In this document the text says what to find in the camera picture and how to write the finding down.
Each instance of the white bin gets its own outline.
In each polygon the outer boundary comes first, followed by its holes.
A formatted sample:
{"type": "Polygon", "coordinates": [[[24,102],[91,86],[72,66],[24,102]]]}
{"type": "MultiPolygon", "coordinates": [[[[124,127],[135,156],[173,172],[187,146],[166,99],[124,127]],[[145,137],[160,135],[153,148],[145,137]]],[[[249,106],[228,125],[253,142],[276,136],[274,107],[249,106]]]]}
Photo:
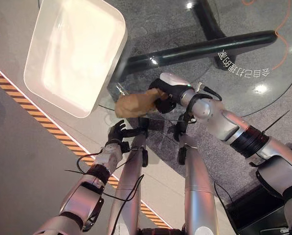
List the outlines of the white bin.
{"type": "Polygon", "coordinates": [[[78,117],[99,103],[127,40],[102,0],[43,0],[24,71],[28,89],[78,117]]]}

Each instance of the round glass tabletop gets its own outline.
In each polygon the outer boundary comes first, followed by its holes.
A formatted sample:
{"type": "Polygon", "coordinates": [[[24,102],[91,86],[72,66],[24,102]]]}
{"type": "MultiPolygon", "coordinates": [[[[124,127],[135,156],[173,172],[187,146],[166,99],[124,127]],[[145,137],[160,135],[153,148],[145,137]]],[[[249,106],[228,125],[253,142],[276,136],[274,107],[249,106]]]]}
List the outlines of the round glass tabletop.
{"type": "MultiPolygon", "coordinates": [[[[292,84],[292,0],[107,0],[124,16],[128,40],[100,105],[140,93],[162,72],[219,93],[240,116],[292,84]]],[[[159,119],[178,119],[177,107],[159,119]]]]}

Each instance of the orange striped edge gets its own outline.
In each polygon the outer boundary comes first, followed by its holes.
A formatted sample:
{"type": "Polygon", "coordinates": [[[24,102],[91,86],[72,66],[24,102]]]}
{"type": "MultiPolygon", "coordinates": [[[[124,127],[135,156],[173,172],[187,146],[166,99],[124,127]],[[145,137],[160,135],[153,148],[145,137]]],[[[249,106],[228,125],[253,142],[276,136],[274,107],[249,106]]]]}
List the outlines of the orange striped edge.
{"type": "MultiPolygon", "coordinates": [[[[24,95],[18,91],[1,73],[0,73],[0,88],[2,88],[8,95],[10,95],[22,108],[24,108],[31,116],[35,118],[47,131],[49,131],[55,138],[61,141],[67,148],[69,148],[75,155],[83,156],[87,154],[83,147],[74,142],[68,135],[66,135],[56,124],[48,119],[37,106],[30,100],[26,99],[24,95]]],[[[94,160],[91,157],[83,159],[88,165],[92,165],[94,160]]],[[[108,183],[114,188],[118,186],[118,180],[111,176],[108,183]]],[[[140,203],[140,210],[150,220],[152,220],[159,228],[172,228],[163,219],[156,215],[147,205],[143,202],[140,203]]]]}

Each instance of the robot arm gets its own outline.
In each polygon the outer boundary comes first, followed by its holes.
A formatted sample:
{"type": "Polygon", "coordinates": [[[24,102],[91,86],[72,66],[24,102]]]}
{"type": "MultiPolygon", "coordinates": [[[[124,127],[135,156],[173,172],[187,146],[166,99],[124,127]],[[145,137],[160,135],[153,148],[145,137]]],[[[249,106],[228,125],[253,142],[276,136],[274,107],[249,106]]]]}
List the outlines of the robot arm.
{"type": "Polygon", "coordinates": [[[159,111],[169,112],[176,103],[182,105],[187,113],[205,124],[211,134],[241,153],[251,166],[257,167],[256,175],[263,186],[284,198],[285,217],[292,229],[292,151],[225,110],[222,102],[196,93],[188,82],[176,75],[162,73],[150,87],[169,94],[166,101],[156,102],[159,111]]]}
{"type": "Polygon", "coordinates": [[[129,152],[129,144],[122,142],[123,137],[136,134],[134,130],[123,130],[124,127],[123,120],[112,127],[102,152],[66,195],[59,215],[48,220],[35,235],[80,235],[94,225],[104,203],[101,195],[105,184],[122,160],[122,153],[129,152]]]}

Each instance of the black table leg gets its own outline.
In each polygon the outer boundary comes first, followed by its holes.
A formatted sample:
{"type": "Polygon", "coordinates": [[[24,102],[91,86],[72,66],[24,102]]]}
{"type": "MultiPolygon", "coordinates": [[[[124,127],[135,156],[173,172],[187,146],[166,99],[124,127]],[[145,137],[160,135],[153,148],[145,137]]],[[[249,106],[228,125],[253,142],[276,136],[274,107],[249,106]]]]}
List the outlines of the black table leg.
{"type": "MultiPolygon", "coordinates": [[[[226,37],[216,22],[207,0],[197,0],[193,5],[192,11],[199,20],[204,35],[208,41],[226,37]]],[[[232,63],[235,63],[235,55],[228,54],[228,57],[232,63]]],[[[214,60],[218,69],[227,70],[227,68],[223,66],[219,57],[214,57],[214,60]]]]}
{"type": "Polygon", "coordinates": [[[211,41],[190,44],[167,50],[128,58],[124,68],[124,76],[138,71],[149,70],[166,65],[177,64],[205,57],[217,57],[219,52],[235,56],[248,51],[266,47],[277,39],[275,32],[262,31],[232,37],[224,37],[211,41]]]}

